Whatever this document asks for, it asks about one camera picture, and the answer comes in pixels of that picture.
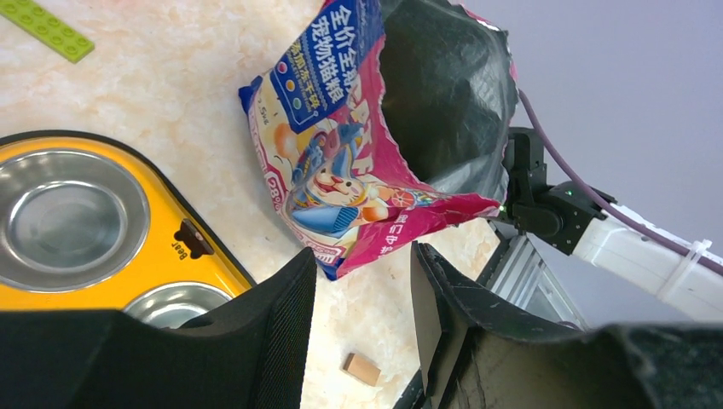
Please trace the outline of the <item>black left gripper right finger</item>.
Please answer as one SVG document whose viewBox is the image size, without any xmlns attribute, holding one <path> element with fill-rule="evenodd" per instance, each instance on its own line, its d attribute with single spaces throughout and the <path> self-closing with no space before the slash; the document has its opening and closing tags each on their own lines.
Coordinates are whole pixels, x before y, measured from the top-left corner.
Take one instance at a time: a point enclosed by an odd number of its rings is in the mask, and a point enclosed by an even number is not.
<svg viewBox="0 0 723 409">
<path fill-rule="evenodd" d="M 722 328 L 578 331 L 514 306 L 413 242 L 420 368 L 400 408 L 719 408 Z"/>
</svg>

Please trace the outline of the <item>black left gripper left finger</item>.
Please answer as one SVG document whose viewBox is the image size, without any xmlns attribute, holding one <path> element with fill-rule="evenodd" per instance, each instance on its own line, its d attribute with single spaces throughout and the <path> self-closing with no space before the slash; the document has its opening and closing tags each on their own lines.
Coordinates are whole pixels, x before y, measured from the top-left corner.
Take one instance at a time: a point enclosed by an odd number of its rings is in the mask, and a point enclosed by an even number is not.
<svg viewBox="0 0 723 409">
<path fill-rule="evenodd" d="M 4 408 L 297 408 L 317 266 L 277 273 L 177 329 L 117 310 L 4 312 Z"/>
</svg>

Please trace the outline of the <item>pink blue pet food bag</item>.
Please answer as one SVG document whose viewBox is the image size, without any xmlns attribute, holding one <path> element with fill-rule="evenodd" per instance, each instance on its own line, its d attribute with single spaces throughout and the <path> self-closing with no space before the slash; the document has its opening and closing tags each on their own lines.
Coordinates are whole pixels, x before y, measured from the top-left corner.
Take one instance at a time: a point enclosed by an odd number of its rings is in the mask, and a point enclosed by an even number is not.
<svg viewBox="0 0 723 409">
<path fill-rule="evenodd" d="M 327 1 L 239 97 L 275 212 L 330 280 L 506 199 L 508 33 L 459 4 Z"/>
</svg>

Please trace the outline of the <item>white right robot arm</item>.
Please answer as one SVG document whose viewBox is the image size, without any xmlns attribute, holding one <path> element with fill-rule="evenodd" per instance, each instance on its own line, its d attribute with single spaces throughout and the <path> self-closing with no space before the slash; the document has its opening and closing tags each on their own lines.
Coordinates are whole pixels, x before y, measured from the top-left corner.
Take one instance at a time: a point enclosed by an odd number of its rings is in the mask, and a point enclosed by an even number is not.
<svg viewBox="0 0 723 409">
<path fill-rule="evenodd" d="M 510 184 L 499 222 L 625 279 L 695 321 L 721 323 L 722 259 L 710 252 L 710 241 L 688 242 L 585 183 L 549 184 L 545 150 L 536 131 L 510 130 L 504 160 Z"/>
</svg>

